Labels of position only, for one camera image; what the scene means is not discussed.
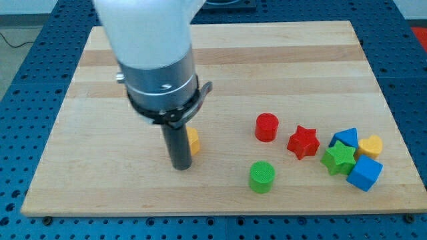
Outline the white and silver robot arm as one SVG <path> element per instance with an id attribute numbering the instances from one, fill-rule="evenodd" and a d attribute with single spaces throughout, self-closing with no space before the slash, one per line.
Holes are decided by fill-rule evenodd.
<path id="1" fill-rule="evenodd" d="M 195 94 L 190 23 L 204 0 L 94 0 L 130 99 L 170 111 Z"/>

